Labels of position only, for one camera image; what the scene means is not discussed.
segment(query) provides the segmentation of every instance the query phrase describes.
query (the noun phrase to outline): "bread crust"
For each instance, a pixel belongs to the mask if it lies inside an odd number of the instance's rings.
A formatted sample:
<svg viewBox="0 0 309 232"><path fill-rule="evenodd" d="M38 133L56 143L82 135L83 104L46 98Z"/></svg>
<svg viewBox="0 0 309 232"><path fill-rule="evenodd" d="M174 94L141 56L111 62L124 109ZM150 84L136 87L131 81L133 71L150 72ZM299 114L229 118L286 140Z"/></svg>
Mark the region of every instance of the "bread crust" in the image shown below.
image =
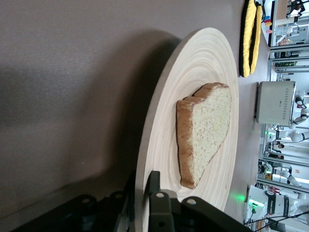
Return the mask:
<svg viewBox="0 0 309 232"><path fill-rule="evenodd" d="M194 181L194 173L193 173L194 148L192 145L193 109L196 104L205 101L206 98L210 95L210 93L217 88L229 88L229 86L218 82L205 84L199 90L197 90L192 96L186 97L183 100L179 100L177 101L176 104L176 114L177 114L176 133L177 133L177 144L178 144L178 158L181 173L181 185L190 189L195 189L200 178L202 177L201 175L198 181L196 182ZM209 162L213 159L217 151L212 155Z"/></svg>

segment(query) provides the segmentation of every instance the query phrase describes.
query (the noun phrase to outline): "screw hole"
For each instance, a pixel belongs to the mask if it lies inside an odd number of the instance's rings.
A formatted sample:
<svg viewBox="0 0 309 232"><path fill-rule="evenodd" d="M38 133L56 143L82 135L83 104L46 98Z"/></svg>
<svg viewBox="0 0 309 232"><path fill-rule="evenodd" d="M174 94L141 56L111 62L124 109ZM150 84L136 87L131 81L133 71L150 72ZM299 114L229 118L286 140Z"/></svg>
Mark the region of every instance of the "screw hole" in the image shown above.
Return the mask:
<svg viewBox="0 0 309 232"><path fill-rule="evenodd" d="M163 198L163 197L164 197L164 194L163 194L162 192L158 192L158 193L156 194L156 197L158 197L158 198Z"/></svg>
<svg viewBox="0 0 309 232"><path fill-rule="evenodd" d="M190 205L195 205L197 202L194 199L188 199L187 203Z"/></svg>

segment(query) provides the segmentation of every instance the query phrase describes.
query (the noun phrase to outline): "oven mitt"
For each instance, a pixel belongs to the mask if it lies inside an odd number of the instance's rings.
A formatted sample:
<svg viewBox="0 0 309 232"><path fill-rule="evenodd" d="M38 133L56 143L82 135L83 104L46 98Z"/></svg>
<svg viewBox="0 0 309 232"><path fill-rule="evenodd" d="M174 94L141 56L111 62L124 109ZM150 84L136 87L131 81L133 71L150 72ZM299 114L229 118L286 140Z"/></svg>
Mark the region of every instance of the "oven mitt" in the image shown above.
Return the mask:
<svg viewBox="0 0 309 232"><path fill-rule="evenodd" d="M239 73L243 77L252 74L256 67L260 44L262 6L254 0L246 0L240 28Z"/></svg>

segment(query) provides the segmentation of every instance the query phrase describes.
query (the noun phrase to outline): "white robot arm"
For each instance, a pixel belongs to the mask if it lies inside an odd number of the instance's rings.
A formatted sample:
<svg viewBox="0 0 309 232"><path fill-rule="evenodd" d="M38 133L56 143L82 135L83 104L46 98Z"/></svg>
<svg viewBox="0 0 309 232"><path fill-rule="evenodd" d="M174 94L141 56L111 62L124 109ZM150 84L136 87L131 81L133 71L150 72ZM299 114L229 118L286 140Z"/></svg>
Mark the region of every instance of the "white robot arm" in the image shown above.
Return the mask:
<svg viewBox="0 0 309 232"><path fill-rule="evenodd" d="M301 110L299 117L293 118L293 121L292 121L291 125L289 126L290 129L294 129L300 123L303 123L303 122L308 120L308 118L309 118L309 107L307 107L307 105L308 104L304 105L306 108Z"/></svg>
<svg viewBox="0 0 309 232"><path fill-rule="evenodd" d="M294 129L300 123L306 121L309 118L309 104L304 104L304 96L306 92L303 90L298 90L295 93L295 103L297 103L301 108L300 116L293 118L290 129Z"/></svg>
<svg viewBox="0 0 309 232"><path fill-rule="evenodd" d="M293 142L298 143L305 139L309 139L309 132L300 133L297 130L289 130L289 131L281 130L279 132L279 137L280 138L291 138Z"/></svg>

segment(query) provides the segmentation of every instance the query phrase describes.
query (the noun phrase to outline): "bread slice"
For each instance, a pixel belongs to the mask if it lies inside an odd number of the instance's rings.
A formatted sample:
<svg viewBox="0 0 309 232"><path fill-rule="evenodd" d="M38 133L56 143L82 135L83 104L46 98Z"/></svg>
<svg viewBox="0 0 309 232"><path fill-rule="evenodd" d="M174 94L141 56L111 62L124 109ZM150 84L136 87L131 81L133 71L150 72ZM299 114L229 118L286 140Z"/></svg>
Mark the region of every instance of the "bread slice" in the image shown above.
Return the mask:
<svg viewBox="0 0 309 232"><path fill-rule="evenodd" d="M177 101L177 144L184 187L196 188L225 140L231 102L230 88L222 83L205 84L193 96Z"/></svg>

